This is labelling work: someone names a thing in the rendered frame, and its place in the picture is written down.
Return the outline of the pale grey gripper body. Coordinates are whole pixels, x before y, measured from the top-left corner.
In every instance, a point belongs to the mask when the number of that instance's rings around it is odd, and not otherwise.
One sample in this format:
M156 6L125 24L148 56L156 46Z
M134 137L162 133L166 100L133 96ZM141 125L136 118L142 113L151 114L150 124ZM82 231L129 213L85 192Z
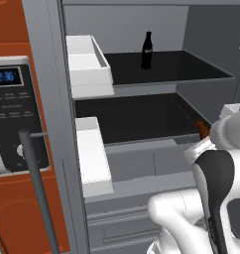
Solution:
M240 110L240 103L231 103L231 104L224 104L221 111L219 118L225 119L228 118Z

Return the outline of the black fridge shelf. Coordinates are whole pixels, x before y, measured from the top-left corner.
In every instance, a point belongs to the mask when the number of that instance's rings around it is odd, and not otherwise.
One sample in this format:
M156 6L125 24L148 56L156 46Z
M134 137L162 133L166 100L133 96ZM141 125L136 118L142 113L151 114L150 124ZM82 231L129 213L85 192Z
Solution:
M234 75L188 51L153 52L151 68L142 69L140 53L105 55L114 85L188 83L233 79Z
M207 122L179 94L152 94L76 100L78 118L96 117L105 144L199 135Z

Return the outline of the grey fridge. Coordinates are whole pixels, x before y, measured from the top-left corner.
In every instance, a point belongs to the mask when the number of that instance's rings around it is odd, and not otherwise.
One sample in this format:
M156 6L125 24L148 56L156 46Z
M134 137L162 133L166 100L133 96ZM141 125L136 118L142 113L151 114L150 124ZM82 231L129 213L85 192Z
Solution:
M70 35L93 36L104 54L140 53L152 32L153 52L188 51L234 75L233 79L188 83L114 85L111 97L179 94L210 124L226 103L240 103L240 5L214 0L191 4L160 4L154 0L64 0ZM199 135L105 144L117 146L173 139L177 144L198 141ZM187 172L114 182L114 192L175 191L194 185Z

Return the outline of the grey fridge crisper drawer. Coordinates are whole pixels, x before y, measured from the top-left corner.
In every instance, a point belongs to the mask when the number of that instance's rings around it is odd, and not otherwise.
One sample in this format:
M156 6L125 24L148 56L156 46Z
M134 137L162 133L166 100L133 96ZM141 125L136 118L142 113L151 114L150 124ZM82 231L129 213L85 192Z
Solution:
M187 172L190 165L184 151L192 143L177 144L173 139L105 148L114 182L148 176Z

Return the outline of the grey fridge freezer drawer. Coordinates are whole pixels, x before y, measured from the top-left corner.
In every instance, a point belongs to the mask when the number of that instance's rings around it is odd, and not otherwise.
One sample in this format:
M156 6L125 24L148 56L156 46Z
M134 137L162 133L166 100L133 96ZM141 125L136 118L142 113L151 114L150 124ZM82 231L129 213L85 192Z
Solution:
M147 209L148 200L160 193L164 191L88 197L85 209L91 254L145 254L161 231Z

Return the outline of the grey fridge door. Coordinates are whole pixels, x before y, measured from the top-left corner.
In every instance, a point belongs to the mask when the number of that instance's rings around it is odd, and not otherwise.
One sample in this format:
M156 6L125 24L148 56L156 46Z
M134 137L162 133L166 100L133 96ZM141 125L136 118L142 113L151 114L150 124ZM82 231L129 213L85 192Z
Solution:
M90 254L61 0L22 0L71 254Z

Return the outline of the orange soda bottle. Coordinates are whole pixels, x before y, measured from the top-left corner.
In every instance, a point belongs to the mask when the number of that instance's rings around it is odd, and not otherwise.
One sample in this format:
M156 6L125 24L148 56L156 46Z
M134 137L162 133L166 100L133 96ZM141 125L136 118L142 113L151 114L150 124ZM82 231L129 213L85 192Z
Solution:
M206 127L203 121L196 121L195 126L199 130L200 139L204 139L209 135L209 129Z

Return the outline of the black soda bottle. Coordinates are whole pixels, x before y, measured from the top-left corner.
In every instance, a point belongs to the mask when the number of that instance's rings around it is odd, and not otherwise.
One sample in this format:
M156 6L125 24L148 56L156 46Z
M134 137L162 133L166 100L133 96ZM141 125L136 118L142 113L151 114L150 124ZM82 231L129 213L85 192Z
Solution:
M148 31L146 33L146 39L142 48L141 68L149 69L151 67L152 55L153 55L152 32Z

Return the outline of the black oven with display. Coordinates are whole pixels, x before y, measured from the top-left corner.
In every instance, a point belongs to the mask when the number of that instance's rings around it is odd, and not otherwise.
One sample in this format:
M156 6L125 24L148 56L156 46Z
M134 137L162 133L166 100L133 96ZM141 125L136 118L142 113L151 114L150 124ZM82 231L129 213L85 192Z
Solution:
M0 177L28 171L18 132L42 133L28 56L0 57Z

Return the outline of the orange cupboard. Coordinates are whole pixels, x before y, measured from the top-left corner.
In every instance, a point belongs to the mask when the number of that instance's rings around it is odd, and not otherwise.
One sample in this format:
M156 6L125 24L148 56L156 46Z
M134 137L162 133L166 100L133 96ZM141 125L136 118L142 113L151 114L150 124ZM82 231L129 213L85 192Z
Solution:
M21 0L0 0L0 57L28 56L46 130L43 105ZM0 253L53 254L30 172L0 177Z

